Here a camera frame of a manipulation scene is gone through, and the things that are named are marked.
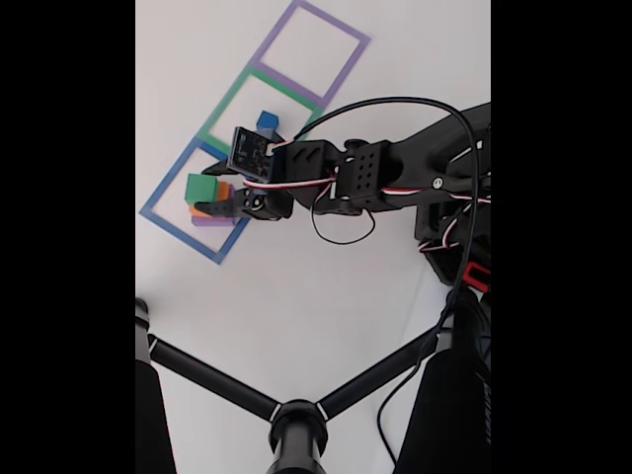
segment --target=black tripod leg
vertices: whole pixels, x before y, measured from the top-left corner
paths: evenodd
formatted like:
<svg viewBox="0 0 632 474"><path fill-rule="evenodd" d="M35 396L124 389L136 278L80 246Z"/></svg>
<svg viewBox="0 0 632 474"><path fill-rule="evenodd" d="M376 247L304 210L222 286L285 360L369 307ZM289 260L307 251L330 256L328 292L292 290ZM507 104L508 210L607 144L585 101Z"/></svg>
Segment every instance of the black tripod leg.
<svg viewBox="0 0 632 474"><path fill-rule="evenodd" d="M175 474L160 380L149 362L148 328L147 306L136 299L135 473Z"/></svg>
<svg viewBox="0 0 632 474"><path fill-rule="evenodd" d="M432 337L431 331L432 330L424 332L406 346L322 398L317 405L320 405L325 411L327 420L332 420L334 417L343 413L347 408L356 404L364 397L370 395L415 365L422 347L424 347L422 358L426 358L434 353L436 348L436 336Z"/></svg>
<svg viewBox="0 0 632 474"><path fill-rule="evenodd" d="M151 359L269 422L280 403L201 360L149 335Z"/></svg>

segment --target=white floor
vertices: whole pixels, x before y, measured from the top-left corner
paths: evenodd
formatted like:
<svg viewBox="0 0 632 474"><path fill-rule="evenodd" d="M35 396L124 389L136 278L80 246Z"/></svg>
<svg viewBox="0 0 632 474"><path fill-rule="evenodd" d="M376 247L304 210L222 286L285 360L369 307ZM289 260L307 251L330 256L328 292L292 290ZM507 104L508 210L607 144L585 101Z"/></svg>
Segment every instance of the white floor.
<svg viewBox="0 0 632 474"><path fill-rule="evenodd" d="M338 247L316 237L297 205L288 220L250 222L221 266L137 213L288 3L136 0L136 296L161 339L280 401L316 401L436 321L447 288L417 253L415 211L379 214L370 238ZM461 109L491 100L488 0L311 3L371 37L327 111L385 95ZM397 140L441 117L424 107L368 108L310 138L340 148L350 137ZM367 226L319 222L324 233ZM180 474L268 469L267 423L158 370ZM386 412L397 449L418 383ZM391 472L374 420L388 388L329 424L328 474Z"/></svg>

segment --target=red and white wire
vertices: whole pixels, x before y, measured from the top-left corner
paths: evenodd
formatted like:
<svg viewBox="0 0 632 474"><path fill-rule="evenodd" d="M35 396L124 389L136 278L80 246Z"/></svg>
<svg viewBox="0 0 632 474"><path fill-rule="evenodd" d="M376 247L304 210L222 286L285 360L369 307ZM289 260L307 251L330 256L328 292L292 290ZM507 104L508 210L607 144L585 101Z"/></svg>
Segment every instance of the red and white wire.
<svg viewBox="0 0 632 474"><path fill-rule="evenodd" d="M470 202L465 207L463 207L463 210L461 211L461 214L464 214L465 212L470 210L471 206L472 206L472 203ZM443 232L443 237L441 237L441 244L443 244L443 248L444 249L448 249L449 248L449 246L447 244L447 238L449 237L450 231L452 230L452 228L454 228L454 226L456 225L456 221L457 220L458 220L458 215L452 219L452 221L445 228L445 232Z"/></svg>
<svg viewBox="0 0 632 474"><path fill-rule="evenodd" d="M382 192L390 196L409 196L415 195L420 191L414 188L382 188Z"/></svg>
<svg viewBox="0 0 632 474"><path fill-rule="evenodd" d="M294 188L311 188L331 184L336 181L336 177L322 178L320 180L296 181L293 183L255 183L254 181L244 180L244 186L255 190L292 190Z"/></svg>
<svg viewBox="0 0 632 474"><path fill-rule="evenodd" d="M445 250L445 247L443 247L442 245L437 245L434 247L426 247L427 245L429 245L431 242L430 240L428 242L424 242L423 244L421 244L418 249L420 252L431 252L433 250ZM457 245L460 245L458 242L453 242L451 243L447 248L451 249L452 247L456 247Z"/></svg>
<svg viewBox="0 0 632 474"><path fill-rule="evenodd" d="M382 192L386 195L390 196L410 196L415 195L416 193L420 193L421 189L415 188L382 188ZM450 195L451 198L454 199L465 199L471 200L471 196L462 196L462 195ZM479 197L478 201L485 204L491 204L492 200L490 197Z"/></svg>
<svg viewBox="0 0 632 474"><path fill-rule="evenodd" d="M450 197L454 198L454 199L472 200L472 196L450 195ZM489 196L487 196L487 197L479 197L478 201L479 201L479 203L491 204L492 203L492 198L489 197Z"/></svg>

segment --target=black pole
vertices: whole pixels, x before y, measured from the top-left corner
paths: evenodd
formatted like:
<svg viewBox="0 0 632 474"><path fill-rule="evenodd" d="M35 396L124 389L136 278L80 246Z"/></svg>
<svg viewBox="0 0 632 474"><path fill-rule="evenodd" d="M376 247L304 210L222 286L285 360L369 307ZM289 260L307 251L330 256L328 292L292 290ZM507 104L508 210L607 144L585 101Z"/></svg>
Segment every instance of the black pole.
<svg viewBox="0 0 632 474"><path fill-rule="evenodd" d="M197 358L183 353L170 344L149 335L151 359L182 375L191 382L210 390L215 395L269 422L279 405L277 400L220 372Z"/></svg>
<svg viewBox="0 0 632 474"><path fill-rule="evenodd" d="M387 356L320 400L318 404L325 410L328 421L415 365L419 351L429 337L430 332L431 330L427 330L406 346ZM424 347L423 358L430 356L435 349L436 337L433 337Z"/></svg>

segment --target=colored block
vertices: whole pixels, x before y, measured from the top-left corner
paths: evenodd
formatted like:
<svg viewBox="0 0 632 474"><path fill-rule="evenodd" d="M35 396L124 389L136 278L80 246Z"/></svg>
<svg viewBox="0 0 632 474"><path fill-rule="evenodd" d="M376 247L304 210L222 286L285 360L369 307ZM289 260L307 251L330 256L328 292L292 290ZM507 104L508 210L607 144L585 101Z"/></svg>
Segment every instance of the colored block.
<svg viewBox="0 0 632 474"><path fill-rule="evenodd" d="M228 185L227 198L232 198L233 196L235 196L235 188L233 188L233 185ZM204 217L199 217L197 215L191 216L191 224L195 227L225 227L235 225L238 220L239 219L237 217L211 217L208 214L205 214Z"/></svg>
<svg viewBox="0 0 632 474"><path fill-rule="evenodd" d="M229 217L211 217L207 219L205 217L191 216L191 224L195 227L229 227L233 226L233 219Z"/></svg>
<svg viewBox="0 0 632 474"><path fill-rule="evenodd" d="M230 196L230 186L228 185L228 183L224 181L218 181L217 193L215 193L215 200L227 200L229 196ZM201 210L197 210L194 204L191 204L189 206L189 212L191 213L191 215L195 215L197 217L201 217L204 219L212 218L210 215L202 212Z"/></svg>
<svg viewBox="0 0 632 474"><path fill-rule="evenodd" d="M189 174L185 201L187 204L196 202L213 202L217 190L217 178L209 175Z"/></svg>
<svg viewBox="0 0 632 474"><path fill-rule="evenodd" d="M271 128L272 130L277 130L278 128L278 117L270 112L263 111L257 120L257 130L260 128Z"/></svg>

